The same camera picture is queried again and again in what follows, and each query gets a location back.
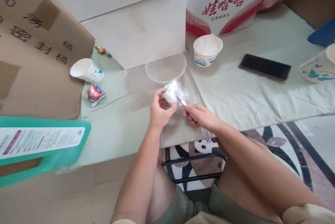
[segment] wahaha box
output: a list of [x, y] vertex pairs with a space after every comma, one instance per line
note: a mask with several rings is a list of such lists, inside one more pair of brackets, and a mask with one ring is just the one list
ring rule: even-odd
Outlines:
[[186, 42], [250, 25], [264, 0], [186, 0]]

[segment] hand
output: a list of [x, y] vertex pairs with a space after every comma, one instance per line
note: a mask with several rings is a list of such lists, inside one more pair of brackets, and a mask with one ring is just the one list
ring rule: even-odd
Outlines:
[[217, 132], [223, 124], [221, 119], [201, 104], [186, 105], [184, 117], [188, 118], [196, 127], [203, 126], [211, 133]]
[[166, 88], [161, 88], [154, 93], [150, 108], [150, 125], [161, 129], [166, 126], [178, 107], [178, 104], [175, 103], [169, 109], [164, 109], [169, 106], [166, 100], [161, 98], [161, 94], [164, 92], [166, 92]]

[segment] person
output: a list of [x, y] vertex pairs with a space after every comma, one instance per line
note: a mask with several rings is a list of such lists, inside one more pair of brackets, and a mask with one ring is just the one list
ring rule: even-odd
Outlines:
[[335, 214], [262, 144], [200, 104], [184, 117], [214, 133], [228, 159], [206, 203], [192, 202], [162, 167], [159, 139], [177, 110], [154, 93], [150, 125], [121, 187], [110, 223], [335, 223]]

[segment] black phone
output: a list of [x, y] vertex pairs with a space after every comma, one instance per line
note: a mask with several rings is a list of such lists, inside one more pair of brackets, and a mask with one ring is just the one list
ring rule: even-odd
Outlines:
[[247, 69], [271, 78], [285, 81], [289, 75], [291, 66], [246, 54], [240, 63], [239, 68]]

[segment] black metal frame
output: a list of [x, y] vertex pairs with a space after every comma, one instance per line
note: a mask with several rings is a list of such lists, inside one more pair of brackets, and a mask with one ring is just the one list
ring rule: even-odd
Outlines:
[[[163, 163], [163, 167], [167, 165], [172, 165], [172, 164], [177, 164], [177, 163], [182, 163], [182, 162], [187, 162], [187, 161], [192, 161], [192, 160], [198, 160], [198, 159], [203, 159], [203, 158], [211, 158], [211, 157], [219, 157], [219, 158], [222, 158], [224, 161], [227, 161], [227, 158], [224, 157], [222, 154], [209, 153], [209, 154], [201, 154], [201, 155], [196, 155], [196, 156], [187, 157], [187, 158], [168, 160], [165, 163]], [[205, 175], [198, 175], [198, 176], [193, 176], [193, 177], [188, 177], [188, 178], [176, 179], [176, 180], [172, 180], [172, 182], [175, 184], [179, 184], [179, 183], [186, 183], [186, 182], [203, 180], [203, 179], [215, 179], [215, 178], [219, 178], [220, 176], [221, 176], [221, 173], [212, 173], [212, 174], [205, 174]]]

